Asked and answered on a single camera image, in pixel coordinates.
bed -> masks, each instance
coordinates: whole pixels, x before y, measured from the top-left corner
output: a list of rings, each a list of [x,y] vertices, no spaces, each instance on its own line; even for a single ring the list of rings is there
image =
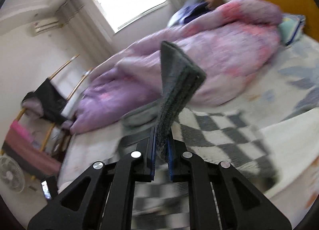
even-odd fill
[[[257,78],[245,92],[235,99],[217,108],[195,106],[191,108],[211,113],[241,109],[255,125],[262,128],[266,143],[272,150],[276,166],[281,172],[277,184],[265,195],[295,227],[319,194],[319,142],[313,140],[303,143],[307,155],[300,156],[298,153],[289,152],[290,147],[284,143],[280,146],[273,145],[267,128],[279,123],[297,108],[315,106],[319,101],[319,82],[317,82],[319,9],[314,0],[267,1],[279,5],[284,12],[305,15],[307,18],[305,35],[290,47],[282,47],[259,71]],[[315,76],[309,77],[304,72],[299,72],[300,70],[311,70]],[[60,190],[76,179],[93,162],[116,160],[122,137],[120,122],[90,133],[73,136],[60,171],[58,181]]]

pillow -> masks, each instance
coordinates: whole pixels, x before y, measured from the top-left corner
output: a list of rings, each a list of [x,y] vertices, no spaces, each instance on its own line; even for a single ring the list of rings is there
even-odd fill
[[[296,41],[302,35],[302,30],[306,23],[306,17],[303,15],[283,14],[283,21],[278,26],[281,34],[281,41],[288,46]]]

silver screw head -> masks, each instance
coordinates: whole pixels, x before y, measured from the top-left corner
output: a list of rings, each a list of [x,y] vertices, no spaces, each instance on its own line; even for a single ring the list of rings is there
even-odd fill
[[[102,169],[103,168],[103,163],[101,162],[96,162],[93,164],[93,168],[96,170]]]
[[[222,161],[221,166],[225,169],[228,169],[230,167],[230,163],[228,161]]]
[[[141,157],[141,153],[140,152],[138,152],[138,151],[135,151],[135,152],[132,152],[131,153],[131,156],[133,157],[133,158],[139,158],[139,157]]]
[[[183,153],[183,157],[184,157],[184,158],[189,159],[189,158],[192,158],[192,156],[193,156],[193,154],[192,154],[191,152],[184,152],[184,153]]]

floor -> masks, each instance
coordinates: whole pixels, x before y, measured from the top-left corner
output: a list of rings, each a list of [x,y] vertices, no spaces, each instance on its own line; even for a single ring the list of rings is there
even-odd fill
[[[36,215],[46,204],[38,180],[31,181],[29,174],[25,173],[26,187],[21,193],[14,193],[0,181],[0,194],[20,224],[27,228],[30,219]]]

window frame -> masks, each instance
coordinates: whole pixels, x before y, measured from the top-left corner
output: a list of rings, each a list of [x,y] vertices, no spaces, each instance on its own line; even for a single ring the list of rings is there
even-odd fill
[[[165,2],[157,5],[157,6],[154,6],[152,7],[151,9],[139,14],[138,16],[136,16],[135,18],[127,21],[126,23],[124,23],[123,25],[121,25],[119,28],[117,28],[116,30],[114,30],[114,28],[111,27],[110,23],[108,22],[107,18],[106,18],[106,13],[103,9],[103,7],[101,6],[101,4],[97,1],[97,0],[94,0],[95,1],[95,4],[98,6],[98,9],[99,11],[101,12],[101,14],[103,15],[103,17],[105,18],[106,22],[108,23],[109,27],[111,28],[111,30],[113,31],[114,34],[117,34],[119,31],[121,31],[122,29],[126,28],[127,26],[129,26],[130,24],[134,23],[135,21],[141,19],[142,17],[158,10],[158,9],[161,9],[165,6],[167,6],[169,4],[169,0],[166,0]]]

